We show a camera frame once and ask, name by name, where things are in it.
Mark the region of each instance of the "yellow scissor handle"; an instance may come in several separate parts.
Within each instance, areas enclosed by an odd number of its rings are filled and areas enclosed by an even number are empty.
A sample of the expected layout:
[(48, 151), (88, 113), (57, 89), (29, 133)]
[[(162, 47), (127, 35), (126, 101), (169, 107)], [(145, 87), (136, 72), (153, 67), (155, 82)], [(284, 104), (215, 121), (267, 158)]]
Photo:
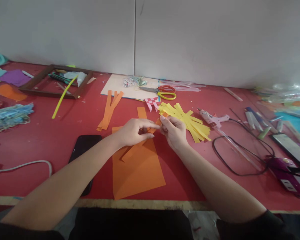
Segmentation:
[[(168, 97), (165, 97), (164, 95), (171, 95), (173, 97), (168, 98)], [(158, 92), (158, 96), (162, 97), (165, 100), (174, 100), (177, 97), (177, 95), (175, 93), (170, 93), (170, 92)]]

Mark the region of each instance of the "floor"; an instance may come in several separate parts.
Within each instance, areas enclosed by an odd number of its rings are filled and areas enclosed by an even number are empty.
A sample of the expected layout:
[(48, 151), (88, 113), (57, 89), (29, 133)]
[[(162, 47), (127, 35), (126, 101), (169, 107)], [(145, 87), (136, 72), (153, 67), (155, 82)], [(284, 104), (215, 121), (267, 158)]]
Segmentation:
[[(11, 208), (0, 212), (0, 220)], [(67, 240), (74, 227), (74, 221), (78, 208), (72, 208), (64, 219), (55, 227)], [(188, 217), (194, 240), (218, 240), (219, 234), (216, 227), (218, 216), (215, 212), (206, 211), (184, 211)], [(282, 214), (282, 219), (287, 225), (288, 231), (294, 233), (300, 239), (300, 215)]]

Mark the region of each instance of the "white wall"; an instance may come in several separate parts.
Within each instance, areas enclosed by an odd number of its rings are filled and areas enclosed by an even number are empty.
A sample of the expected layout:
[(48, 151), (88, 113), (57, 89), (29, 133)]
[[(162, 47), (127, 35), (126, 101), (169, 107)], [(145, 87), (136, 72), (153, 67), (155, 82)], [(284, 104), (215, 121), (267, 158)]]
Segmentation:
[(134, 0), (0, 0), (0, 53), (133, 74), (134, 14)]
[(136, 0), (135, 74), (253, 87), (300, 81), (300, 0)]

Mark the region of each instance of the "person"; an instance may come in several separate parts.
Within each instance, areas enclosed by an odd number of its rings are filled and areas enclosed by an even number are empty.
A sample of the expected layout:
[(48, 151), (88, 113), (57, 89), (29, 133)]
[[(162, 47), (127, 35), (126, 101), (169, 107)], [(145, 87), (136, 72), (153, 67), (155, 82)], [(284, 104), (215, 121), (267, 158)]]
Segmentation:
[[(0, 239), (63, 239), (52, 229), (74, 206), (81, 193), (120, 148), (148, 138), (146, 128), (160, 129), (221, 220), (220, 239), (296, 239), (283, 222), (256, 198), (198, 154), (186, 140), (185, 124), (160, 117), (131, 119), (118, 132), (52, 175), (21, 200), (0, 222)], [(193, 239), (182, 211), (79, 209), (69, 239)]]

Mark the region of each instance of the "scissors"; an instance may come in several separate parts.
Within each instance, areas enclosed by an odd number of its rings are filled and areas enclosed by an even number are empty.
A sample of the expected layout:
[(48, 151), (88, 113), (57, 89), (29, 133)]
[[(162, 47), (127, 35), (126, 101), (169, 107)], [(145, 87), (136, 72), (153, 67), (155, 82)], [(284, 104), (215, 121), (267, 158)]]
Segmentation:
[[(165, 100), (174, 100), (177, 95), (175, 94), (176, 90), (168, 85), (160, 86), (158, 88), (145, 88), (145, 87), (139, 87), (141, 90), (147, 91), (147, 92), (153, 92), (156, 93), (158, 96), (162, 97)], [(165, 97), (164, 95), (171, 95), (172, 98)]]

